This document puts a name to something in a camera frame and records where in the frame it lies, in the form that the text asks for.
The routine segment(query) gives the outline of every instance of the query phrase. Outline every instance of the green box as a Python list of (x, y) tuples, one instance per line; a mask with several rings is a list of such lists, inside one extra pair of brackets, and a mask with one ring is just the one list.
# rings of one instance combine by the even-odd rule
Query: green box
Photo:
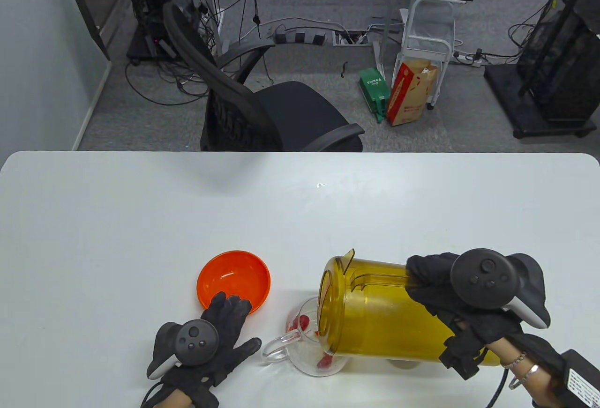
[(374, 67), (363, 69), (358, 72), (358, 76), (360, 76), (358, 84), (360, 85), (362, 95), (365, 96), (369, 110), (375, 114), (377, 123), (380, 124), (388, 112), (388, 102), (390, 102), (391, 95), (390, 88), (380, 72)]

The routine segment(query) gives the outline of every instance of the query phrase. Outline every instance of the gloved hand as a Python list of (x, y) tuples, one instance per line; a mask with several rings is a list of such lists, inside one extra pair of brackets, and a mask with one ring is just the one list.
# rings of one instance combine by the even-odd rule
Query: gloved hand
[(424, 305), (433, 316), (444, 318), (446, 324), (452, 318), (464, 321), (482, 344), (505, 337), (514, 346), (533, 356), (551, 374), (562, 378), (564, 359), (546, 340), (523, 333), (521, 318), (516, 314), (503, 310), (476, 309), (456, 294), (450, 282), (450, 270), (456, 258), (458, 255), (450, 252), (425, 257), (411, 256), (406, 263), (409, 297)]
[(209, 391), (218, 386), (240, 363), (261, 348), (261, 340), (253, 338), (238, 348), (233, 348), (240, 337), (240, 331), (246, 321), (252, 305), (237, 296), (225, 297), (219, 292), (213, 297), (210, 306), (201, 318), (217, 329), (219, 346), (210, 361), (195, 367), (173, 367), (163, 377), (162, 388), (142, 404), (142, 408), (152, 408), (165, 400), (175, 389), (188, 395), (196, 408), (217, 408), (219, 401)]
[(482, 310), (467, 305), (450, 283), (450, 269), (458, 255), (450, 252), (439, 255), (411, 256), (406, 262), (409, 271), (409, 297), (421, 303), (437, 316), (450, 312), (471, 327), (476, 337), (490, 344), (511, 333), (522, 333), (521, 318), (513, 312)]

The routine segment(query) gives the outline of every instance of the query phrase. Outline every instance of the black office chair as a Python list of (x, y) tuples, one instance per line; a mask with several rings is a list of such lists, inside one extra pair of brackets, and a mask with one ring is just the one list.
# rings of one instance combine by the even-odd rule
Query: black office chair
[[(201, 150), (362, 152), (358, 135), (319, 93), (300, 82), (285, 82), (253, 93), (244, 81), (275, 46), (270, 40), (239, 45), (214, 59), (203, 39), (172, 2), (163, 7), (165, 28), (187, 65), (210, 89)], [(249, 53), (233, 78), (221, 69)]]

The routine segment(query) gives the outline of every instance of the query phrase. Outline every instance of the controller button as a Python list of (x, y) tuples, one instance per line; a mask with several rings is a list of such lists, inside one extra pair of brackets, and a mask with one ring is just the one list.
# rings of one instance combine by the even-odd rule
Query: controller button
[(481, 270), (489, 274), (495, 270), (495, 263), (492, 260), (483, 260), (481, 262)]

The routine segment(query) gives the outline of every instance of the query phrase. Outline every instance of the yellow pitcher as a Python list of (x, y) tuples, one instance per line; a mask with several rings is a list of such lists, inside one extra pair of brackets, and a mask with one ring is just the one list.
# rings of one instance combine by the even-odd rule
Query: yellow pitcher
[[(439, 361), (454, 334), (407, 294), (406, 268), (354, 258), (327, 263), (319, 289), (319, 339), (330, 354)], [(488, 352), (483, 364), (498, 365)]]

